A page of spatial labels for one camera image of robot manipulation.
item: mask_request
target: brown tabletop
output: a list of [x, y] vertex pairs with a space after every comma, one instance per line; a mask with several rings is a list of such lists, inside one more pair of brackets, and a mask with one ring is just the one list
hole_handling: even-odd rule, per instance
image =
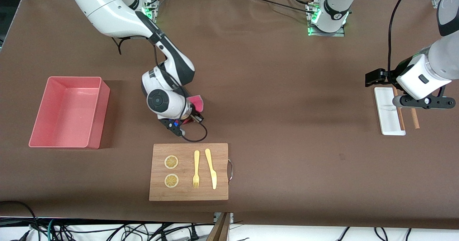
[[[420, 130], [406, 110], [407, 135], [383, 136], [364, 87], [387, 66], [395, 2], [355, 0], [346, 37], [325, 38], [308, 36], [302, 12], [258, 0], [166, 0], [158, 25], [195, 65], [186, 87], [204, 98], [205, 141], [229, 143], [234, 178], [228, 201], [149, 202], [153, 144], [184, 143], [145, 104], [150, 43], [126, 41], [120, 56], [73, 0], [23, 0], [0, 53], [0, 200], [42, 217], [208, 222], [230, 211], [244, 223], [457, 228], [459, 108], [418, 110]], [[439, 37], [430, 0], [403, 1], [392, 65]], [[49, 76], [108, 84], [101, 149], [28, 147]], [[459, 98], [459, 81], [446, 95]]]

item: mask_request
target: teal cable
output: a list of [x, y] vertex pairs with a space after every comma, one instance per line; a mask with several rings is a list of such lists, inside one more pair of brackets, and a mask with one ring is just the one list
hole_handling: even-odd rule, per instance
[[51, 226], [53, 225], [54, 219], [52, 219], [48, 224], [48, 241], [51, 241]]

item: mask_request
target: lemon slice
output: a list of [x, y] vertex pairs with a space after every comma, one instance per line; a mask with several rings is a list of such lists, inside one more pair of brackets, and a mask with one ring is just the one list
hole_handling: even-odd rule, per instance
[[175, 169], [175, 167], [179, 164], [179, 159], [176, 156], [170, 155], [164, 160], [164, 166], [168, 169]]
[[176, 174], [169, 174], [164, 179], [164, 184], [169, 188], [174, 188], [179, 183], [179, 177]]

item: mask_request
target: pink bin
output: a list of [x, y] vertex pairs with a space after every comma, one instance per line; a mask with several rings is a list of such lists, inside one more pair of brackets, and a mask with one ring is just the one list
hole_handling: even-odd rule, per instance
[[99, 148], [110, 88], [100, 77], [49, 77], [31, 148]]

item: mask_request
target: wooden cutting board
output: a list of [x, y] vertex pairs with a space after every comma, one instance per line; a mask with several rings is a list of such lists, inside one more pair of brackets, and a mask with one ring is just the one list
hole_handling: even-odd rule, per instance
[[[212, 189], [212, 179], [205, 149], [212, 153], [213, 170], [217, 172], [217, 187]], [[193, 188], [195, 174], [194, 153], [200, 151], [199, 188]], [[168, 169], [164, 160], [174, 155], [179, 163]], [[228, 143], [155, 144], [151, 163], [149, 200], [228, 200]], [[176, 174], [177, 186], [169, 188], [164, 183], [167, 175]]]

